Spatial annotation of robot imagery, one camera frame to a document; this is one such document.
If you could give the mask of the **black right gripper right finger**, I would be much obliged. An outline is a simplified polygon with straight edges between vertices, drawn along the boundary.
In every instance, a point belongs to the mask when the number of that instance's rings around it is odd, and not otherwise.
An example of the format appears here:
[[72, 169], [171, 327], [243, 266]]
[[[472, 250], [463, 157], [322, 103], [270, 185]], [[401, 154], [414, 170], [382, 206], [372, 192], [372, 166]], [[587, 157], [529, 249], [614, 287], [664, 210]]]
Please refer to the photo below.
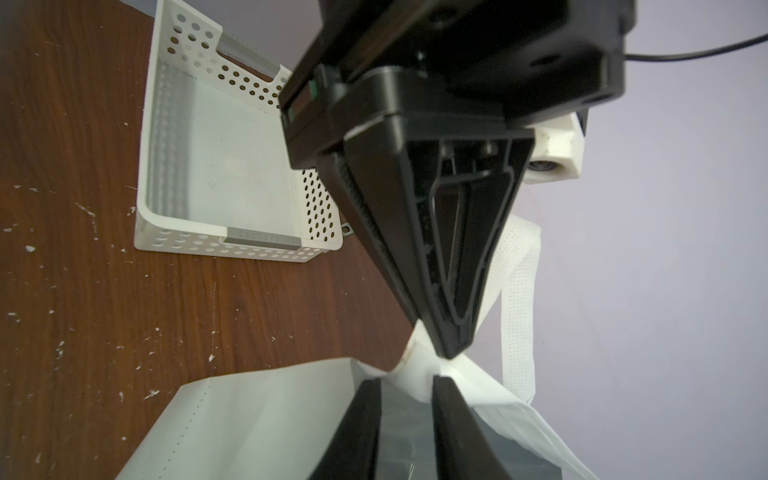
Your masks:
[[433, 377], [431, 405], [440, 480], [511, 479], [452, 378]]

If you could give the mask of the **white insulated delivery bag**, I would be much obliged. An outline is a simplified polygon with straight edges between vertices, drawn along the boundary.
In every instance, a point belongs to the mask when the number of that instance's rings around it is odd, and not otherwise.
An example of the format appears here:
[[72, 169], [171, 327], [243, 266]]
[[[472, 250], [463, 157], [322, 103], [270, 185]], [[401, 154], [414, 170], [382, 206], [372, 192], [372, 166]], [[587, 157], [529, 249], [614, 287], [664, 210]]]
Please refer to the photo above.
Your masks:
[[394, 369], [353, 358], [232, 374], [182, 386], [120, 471], [123, 479], [307, 479], [323, 457], [357, 388], [381, 380], [376, 479], [437, 477], [434, 376], [452, 378], [485, 439], [515, 479], [592, 477], [533, 407], [533, 296], [541, 253], [538, 225], [510, 217], [482, 300], [501, 307], [495, 328], [500, 377], [469, 353], [440, 358], [417, 325]]

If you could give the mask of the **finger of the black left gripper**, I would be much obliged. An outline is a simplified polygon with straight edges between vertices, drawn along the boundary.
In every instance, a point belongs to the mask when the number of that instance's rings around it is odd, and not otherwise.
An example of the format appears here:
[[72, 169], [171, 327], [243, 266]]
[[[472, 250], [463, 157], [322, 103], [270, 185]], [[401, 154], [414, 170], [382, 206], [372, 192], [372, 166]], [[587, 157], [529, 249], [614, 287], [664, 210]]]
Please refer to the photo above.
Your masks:
[[346, 159], [332, 152], [317, 160], [316, 170], [339, 210], [386, 280], [407, 320], [414, 326], [420, 319], [418, 309], [365, 203], [362, 191], [352, 176]]

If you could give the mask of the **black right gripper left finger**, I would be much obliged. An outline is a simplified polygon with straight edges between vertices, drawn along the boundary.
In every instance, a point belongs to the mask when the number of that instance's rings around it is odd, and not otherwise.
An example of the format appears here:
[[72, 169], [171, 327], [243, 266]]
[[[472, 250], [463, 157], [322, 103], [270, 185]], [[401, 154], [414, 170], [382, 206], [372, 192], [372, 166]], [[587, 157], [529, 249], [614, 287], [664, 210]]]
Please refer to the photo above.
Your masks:
[[374, 479], [382, 415], [381, 380], [365, 380], [356, 390], [311, 480]]

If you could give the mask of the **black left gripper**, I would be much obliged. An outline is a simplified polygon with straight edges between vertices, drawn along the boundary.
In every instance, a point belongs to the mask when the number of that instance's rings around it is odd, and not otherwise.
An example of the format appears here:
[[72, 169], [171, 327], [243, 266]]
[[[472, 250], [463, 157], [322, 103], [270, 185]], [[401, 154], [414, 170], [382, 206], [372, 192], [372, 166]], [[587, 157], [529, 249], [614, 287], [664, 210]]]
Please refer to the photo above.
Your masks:
[[[290, 165], [399, 112], [525, 127], [625, 90], [632, 1], [323, 1], [280, 94]], [[345, 160], [437, 353], [474, 338], [490, 262], [534, 149], [502, 122], [388, 116]]]

